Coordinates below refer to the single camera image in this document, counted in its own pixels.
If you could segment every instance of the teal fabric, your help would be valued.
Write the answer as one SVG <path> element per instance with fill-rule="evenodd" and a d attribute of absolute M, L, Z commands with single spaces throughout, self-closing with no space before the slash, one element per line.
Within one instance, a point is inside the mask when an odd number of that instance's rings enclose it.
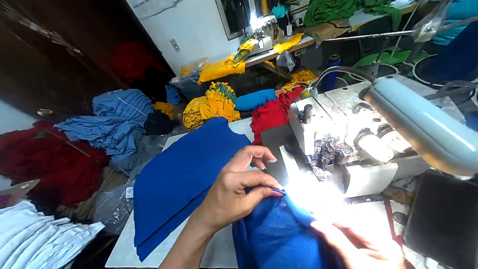
<path fill-rule="evenodd" d="M 445 24 L 452 24 L 474 16 L 478 16 L 478 0 L 454 0 L 448 9 Z M 448 45 L 466 25 L 442 31 L 432 37 L 432 42 L 438 45 Z"/>

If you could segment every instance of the sewing machine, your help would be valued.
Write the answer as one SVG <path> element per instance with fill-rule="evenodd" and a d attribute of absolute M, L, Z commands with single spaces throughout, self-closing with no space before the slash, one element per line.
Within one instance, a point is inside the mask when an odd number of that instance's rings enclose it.
<path fill-rule="evenodd" d="M 478 171 L 478 134 L 449 97 L 400 75 L 318 94 L 290 106 L 289 124 L 262 133 L 277 163 L 267 171 L 286 184 L 290 166 L 355 197 L 430 166 L 454 175 Z"/>

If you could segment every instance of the white fabric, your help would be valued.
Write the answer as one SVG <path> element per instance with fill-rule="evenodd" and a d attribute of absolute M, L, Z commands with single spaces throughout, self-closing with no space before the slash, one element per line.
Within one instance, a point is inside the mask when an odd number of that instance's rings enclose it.
<path fill-rule="evenodd" d="M 0 268 L 57 269 L 67 264 L 103 229 L 102 223 L 72 224 L 37 212 L 22 201 L 0 210 Z"/>

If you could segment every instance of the red cloth pile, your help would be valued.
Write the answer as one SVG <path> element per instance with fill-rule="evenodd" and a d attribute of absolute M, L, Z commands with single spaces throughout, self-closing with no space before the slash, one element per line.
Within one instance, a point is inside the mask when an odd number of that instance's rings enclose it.
<path fill-rule="evenodd" d="M 125 82 L 130 83 L 144 78 L 144 73 L 149 66 L 164 71 L 142 43 L 125 41 L 113 48 L 111 67 Z"/>
<path fill-rule="evenodd" d="M 0 175 L 11 178 L 12 185 L 40 179 L 29 195 L 52 209 L 60 204 L 76 207 L 88 199 L 98 188 L 108 160 L 103 150 L 86 141 L 69 141 L 49 123 L 0 136 Z"/>
<path fill-rule="evenodd" d="M 250 127 L 254 132 L 254 145 L 262 145 L 261 133 L 264 130 L 287 124 L 289 107 L 296 99 L 300 99 L 300 93 L 304 87 L 295 87 L 292 91 L 279 94 L 274 101 L 267 101 L 265 105 L 252 112 Z"/>

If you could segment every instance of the blue pillow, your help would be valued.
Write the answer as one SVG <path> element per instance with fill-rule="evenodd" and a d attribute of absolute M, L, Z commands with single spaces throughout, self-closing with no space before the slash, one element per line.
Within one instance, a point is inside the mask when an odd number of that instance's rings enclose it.
<path fill-rule="evenodd" d="M 250 94 L 237 97 L 235 104 L 237 111 L 255 110 L 265 105 L 267 101 L 273 101 L 277 98 L 274 89 L 260 90 Z"/>

